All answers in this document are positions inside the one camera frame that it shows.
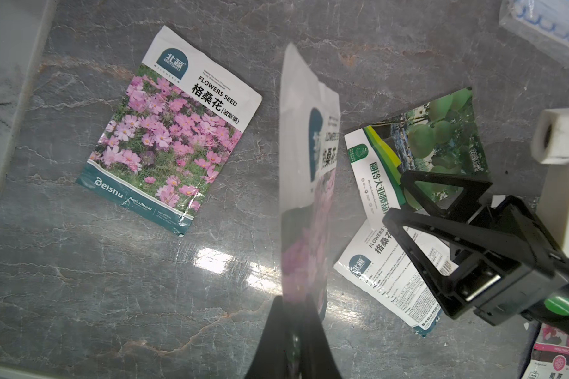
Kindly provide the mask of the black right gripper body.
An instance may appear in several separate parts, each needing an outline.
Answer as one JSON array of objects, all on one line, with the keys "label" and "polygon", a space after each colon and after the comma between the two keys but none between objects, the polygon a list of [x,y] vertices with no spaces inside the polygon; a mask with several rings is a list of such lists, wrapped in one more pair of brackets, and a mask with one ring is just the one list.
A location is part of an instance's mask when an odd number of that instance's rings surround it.
[{"label": "black right gripper body", "polygon": [[488,256],[498,269],[498,283],[469,310],[490,325],[519,314],[569,327],[569,258],[526,203],[507,196],[495,208],[482,208],[469,224],[493,233]]}]

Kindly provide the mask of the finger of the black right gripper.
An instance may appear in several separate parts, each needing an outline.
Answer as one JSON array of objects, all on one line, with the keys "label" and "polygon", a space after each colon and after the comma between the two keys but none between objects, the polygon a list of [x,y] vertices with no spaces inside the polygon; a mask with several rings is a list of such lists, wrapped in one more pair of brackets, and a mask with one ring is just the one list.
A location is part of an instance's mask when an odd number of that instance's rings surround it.
[{"label": "finger of the black right gripper", "polygon": [[448,317],[478,308],[498,283],[496,262],[488,256],[488,243],[495,241],[489,230],[396,208],[383,223]]},{"label": "finger of the black right gripper", "polygon": [[484,175],[405,171],[400,186],[413,210],[448,220],[469,220],[481,207],[480,198],[492,186]]}]

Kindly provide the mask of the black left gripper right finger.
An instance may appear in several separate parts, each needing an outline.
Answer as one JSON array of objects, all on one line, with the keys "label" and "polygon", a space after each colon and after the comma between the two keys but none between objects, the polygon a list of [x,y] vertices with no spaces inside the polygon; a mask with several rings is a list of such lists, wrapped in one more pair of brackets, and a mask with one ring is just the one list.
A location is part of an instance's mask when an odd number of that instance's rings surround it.
[{"label": "black left gripper right finger", "polygon": [[311,295],[302,306],[293,331],[298,339],[294,378],[342,378]]}]

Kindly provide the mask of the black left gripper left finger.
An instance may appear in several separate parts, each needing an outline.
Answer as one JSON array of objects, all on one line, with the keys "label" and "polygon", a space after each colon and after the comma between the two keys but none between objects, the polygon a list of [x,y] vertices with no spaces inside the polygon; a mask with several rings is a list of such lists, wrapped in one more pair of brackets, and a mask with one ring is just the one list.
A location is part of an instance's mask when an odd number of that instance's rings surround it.
[{"label": "black left gripper left finger", "polygon": [[294,318],[283,297],[273,300],[246,378],[296,378]]}]

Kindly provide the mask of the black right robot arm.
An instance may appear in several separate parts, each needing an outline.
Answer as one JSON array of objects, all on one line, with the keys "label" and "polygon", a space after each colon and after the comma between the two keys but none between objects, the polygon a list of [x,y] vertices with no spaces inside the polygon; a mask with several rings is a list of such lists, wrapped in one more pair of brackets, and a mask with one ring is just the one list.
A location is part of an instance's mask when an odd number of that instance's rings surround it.
[{"label": "black right robot arm", "polygon": [[[401,186],[423,210],[391,208],[382,222],[448,317],[472,310],[497,326],[521,315],[569,335],[569,257],[521,198],[482,205],[490,185],[482,178],[406,171]],[[455,270],[443,275],[411,230],[447,243]]]}]

